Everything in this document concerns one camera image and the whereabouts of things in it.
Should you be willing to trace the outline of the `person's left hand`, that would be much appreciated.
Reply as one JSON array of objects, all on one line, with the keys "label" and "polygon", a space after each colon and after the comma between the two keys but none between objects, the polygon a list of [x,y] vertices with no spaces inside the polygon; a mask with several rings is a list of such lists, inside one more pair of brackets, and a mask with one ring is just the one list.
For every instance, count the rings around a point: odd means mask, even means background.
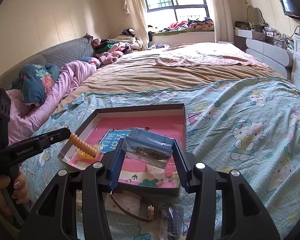
[{"label": "person's left hand", "polygon": [[[4,217],[12,217],[12,212],[8,207],[2,190],[8,187],[10,184],[10,177],[0,176],[0,213]],[[12,193],[12,198],[17,201],[17,204],[26,204],[29,202],[29,193],[27,188],[27,182],[25,176],[20,173],[19,176],[13,182],[14,191]]]}]

